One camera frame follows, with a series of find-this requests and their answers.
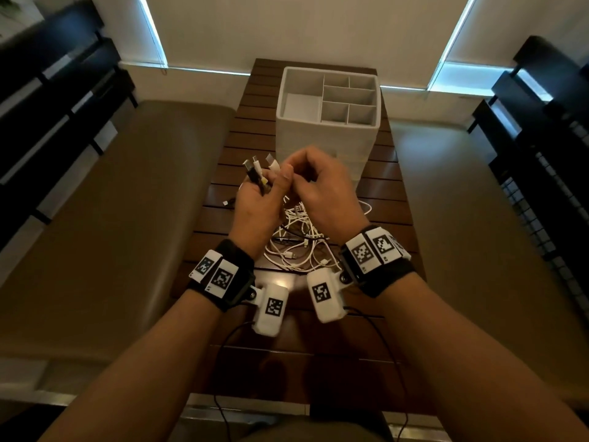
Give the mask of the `person's right hand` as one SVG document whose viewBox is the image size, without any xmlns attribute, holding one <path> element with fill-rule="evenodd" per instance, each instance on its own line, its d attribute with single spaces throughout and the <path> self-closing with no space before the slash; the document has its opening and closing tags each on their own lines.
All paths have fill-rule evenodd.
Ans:
<svg viewBox="0 0 589 442">
<path fill-rule="evenodd" d="M 338 246 L 369 225 L 347 168 L 333 157 L 333 184 L 293 184 L 314 226 Z"/>
</svg>

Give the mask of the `person's left hand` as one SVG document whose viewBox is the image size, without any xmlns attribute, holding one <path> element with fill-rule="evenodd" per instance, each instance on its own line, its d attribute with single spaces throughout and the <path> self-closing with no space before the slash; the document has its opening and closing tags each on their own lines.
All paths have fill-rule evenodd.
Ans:
<svg viewBox="0 0 589 442">
<path fill-rule="evenodd" d="M 264 170 L 271 186 L 271 170 Z M 245 177 L 234 205 L 234 217 L 228 238 L 253 260 L 264 252 L 277 227 L 283 223 L 283 198 L 262 194 L 258 185 Z"/>
</svg>

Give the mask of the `person's left forearm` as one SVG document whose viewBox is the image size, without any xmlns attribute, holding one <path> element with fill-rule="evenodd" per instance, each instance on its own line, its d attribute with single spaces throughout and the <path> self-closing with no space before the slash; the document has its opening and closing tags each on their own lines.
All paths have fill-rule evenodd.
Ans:
<svg viewBox="0 0 589 442">
<path fill-rule="evenodd" d="M 165 441 L 221 316 L 210 300 L 186 290 L 77 395 L 39 442 Z"/>
</svg>

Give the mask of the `person's right forearm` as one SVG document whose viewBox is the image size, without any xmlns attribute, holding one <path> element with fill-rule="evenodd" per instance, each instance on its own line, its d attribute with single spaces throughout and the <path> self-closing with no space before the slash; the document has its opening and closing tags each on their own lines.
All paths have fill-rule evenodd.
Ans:
<svg viewBox="0 0 589 442">
<path fill-rule="evenodd" d="M 589 442 L 589 428 L 528 365 L 417 273 L 377 281 L 387 326 L 453 442 Z"/>
</svg>

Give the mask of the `white divided organizer box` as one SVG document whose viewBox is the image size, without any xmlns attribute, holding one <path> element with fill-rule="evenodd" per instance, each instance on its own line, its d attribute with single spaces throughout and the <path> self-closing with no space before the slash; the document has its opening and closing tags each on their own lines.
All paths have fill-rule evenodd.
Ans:
<svg viewBox="0 0 589 442">
<path fill-rule="evenodd" d="M 344 164 L 357 187 L 381 110 L 376 75 L 287 66 L 276 108 L 276 157 L 283 162 L 313 145 Z"/>
</svg>

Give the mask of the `black left wristband with markers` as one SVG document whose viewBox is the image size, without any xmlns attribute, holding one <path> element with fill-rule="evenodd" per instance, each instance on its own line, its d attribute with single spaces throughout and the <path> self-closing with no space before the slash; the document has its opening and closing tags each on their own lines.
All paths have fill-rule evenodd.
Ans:
<svg viewBox="0 0 589 442">
<path fill-rule="evenodd" d="M 188 278 L 187 290 L 226 312 L 249 298 L 255 282 L 254 260 L 227 238 L 202 257 Z"/>
</svg>

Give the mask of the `black wristband with markers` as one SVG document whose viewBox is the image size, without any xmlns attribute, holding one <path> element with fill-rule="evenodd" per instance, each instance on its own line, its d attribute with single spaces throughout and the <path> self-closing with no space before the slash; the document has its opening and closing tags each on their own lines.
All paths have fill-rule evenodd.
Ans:
<svg viewBox="0 0 589 442">
<path fill-rule="evenodd" d="M 409 252 L 390 232 L 374 224 L 341 245 L 341 256 L 353 282 L 371 298 L 416 272 Z"/>
<path fill-rule="evenodd" d="M 254 260 L 227 238 L 202 257 L 188 278 L 187 290 L 226 312 L 249 298 L 255 282 Z"/>
</svg>

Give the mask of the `black right wristband with markers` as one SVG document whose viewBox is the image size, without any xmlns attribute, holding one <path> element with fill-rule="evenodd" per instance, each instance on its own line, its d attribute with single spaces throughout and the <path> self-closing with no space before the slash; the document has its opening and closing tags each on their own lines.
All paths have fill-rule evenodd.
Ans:
<svg viewBox="0 0 589 442">
<path fill-rule="evenodd" d="M 374 224 L 341 245 L 341 256 L 353 282 L 371 298 L 416 272 L 409 252 L 390 232 Z"/>
</svg>

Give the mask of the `wide white window blind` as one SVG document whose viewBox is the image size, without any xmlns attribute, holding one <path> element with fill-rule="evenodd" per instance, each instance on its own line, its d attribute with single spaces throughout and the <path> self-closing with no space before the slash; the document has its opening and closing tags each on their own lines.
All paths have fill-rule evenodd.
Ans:
<svg viewBox="0 0 589 442">
<path fill-rule="evenodd" d="M 249 72 L 256 58 L 376 69 L 426 88 L 469 0 L 147 0 L 171 66 Z"/>
</svg>

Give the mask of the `beige bench cushion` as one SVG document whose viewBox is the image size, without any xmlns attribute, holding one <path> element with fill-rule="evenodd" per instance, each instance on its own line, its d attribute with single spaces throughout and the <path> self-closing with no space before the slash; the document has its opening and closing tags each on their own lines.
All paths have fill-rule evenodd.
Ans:
<svg viewBox="0 0 589 442">
<path fill-rule="evenodd" d="M 391 121 L 430 287 L 589 409 L 589 333 L 465 130 Z"/>
<path fill-rule="evenodd" d="M 0 357 L 109 363 L 154 325 L 235 112 L 133 110 L 0 287 Z"/>
</svg>

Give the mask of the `black slatted bench backrest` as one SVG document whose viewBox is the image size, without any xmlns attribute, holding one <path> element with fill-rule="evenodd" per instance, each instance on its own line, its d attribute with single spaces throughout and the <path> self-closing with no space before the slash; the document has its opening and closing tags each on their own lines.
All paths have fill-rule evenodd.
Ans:
<svg viewBox="0 0 589 442">
<path fill-rule="evenodd" d="M 92 0 L 77 0 L 0 44 L 0 103 L 40 85 L 0 114 L 0 251 L 39 211 L 135 85 Z"/>
<path fill-rule="evenodd" d="M 472 113 L 488 166 L 589 327 L 589 61 L 530 36 Z"/>
</svg>

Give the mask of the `narrow white window blind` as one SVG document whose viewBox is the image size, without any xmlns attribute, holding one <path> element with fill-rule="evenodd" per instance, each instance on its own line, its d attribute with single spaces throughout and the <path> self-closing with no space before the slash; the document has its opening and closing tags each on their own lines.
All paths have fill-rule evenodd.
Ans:
<svg viewBox="0 0 589 442">
<path fill-rule="evenodd" d="M 447 57 L 512 66 L 530 36 L 541 36 L 578 64 L 589 61 L 589 0 L 475 0 Z"/>
</svg>

